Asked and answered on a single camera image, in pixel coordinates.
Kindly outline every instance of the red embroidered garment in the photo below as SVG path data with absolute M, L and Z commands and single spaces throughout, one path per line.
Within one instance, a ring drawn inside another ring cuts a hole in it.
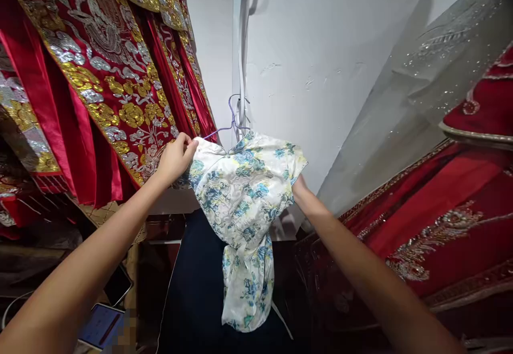
M 3 1 L 13 8 L 2 12 L 2 42 L 80 203 L 128 198 L 125 171 L 138 187 L 179 130 L 215 130 L 185 0 L 167 0 L 166 24 L 150 12 L 135 16 L 126 0 L 18 0 L 28 19 Z
M 513 148 L 513 47 L 485 73 L 467 98 L 444 117 L 440 128 L 457 140 Z
M 40 128 L 25 89 L 4 46 L 0 43 L 0 116 L 3 137 L 39 189 L 44 193 L 68 190 L 48 141 Z
M 512 56 L 508 49 L 447 116 L 445 131 L 458 128 L 458 139 L 507 148 Z M 513 290 L 512 166 L 511 151 L 446 140 L 343 214 L 341 227 L 433 311 Z M 299 242 L 296 256 L 313 310 L 328 329 L 376 324 L 317 235 Z

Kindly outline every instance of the gray sheer fabric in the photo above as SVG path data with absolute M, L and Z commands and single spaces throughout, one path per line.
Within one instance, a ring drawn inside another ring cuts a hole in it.
M 458 0 L 426 27 L 420 0 L 318 193 L 335 215 L 445 137 L 443 116 L 513 37 L 511 0 Z

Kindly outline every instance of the blue floral pattern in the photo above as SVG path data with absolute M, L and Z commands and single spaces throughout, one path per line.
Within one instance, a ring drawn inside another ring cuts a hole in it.
M 250 131 L 226 152 L 201 138 L 177 181 L 192 187 L 223 253 L 222 323 L 250 332 L 265 322 L 274 287 L 271 223 L 291 205 L 292 184 L 306 166 L 301 149 Z

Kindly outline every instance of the hand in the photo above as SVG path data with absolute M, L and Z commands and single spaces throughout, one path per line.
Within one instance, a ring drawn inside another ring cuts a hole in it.
M 173 143 L 167 143 L 153 176 L 157 176 L 159 181 L 169 187 L 189 167 L 197 146 L 197 140 L 193 141 L 187 134 L 180 132 Z

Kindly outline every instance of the navy blue fabric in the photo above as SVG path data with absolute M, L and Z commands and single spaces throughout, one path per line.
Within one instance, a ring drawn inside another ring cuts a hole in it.
M 210 227 L 202 210 L 186 215 L 186 228 L 169 283 L 159 336 L 159 354 L 200 352 L 273 353 L 292 348 L 274 310 L 251 333 L 221 325 L 222 255 L 226 243 Z

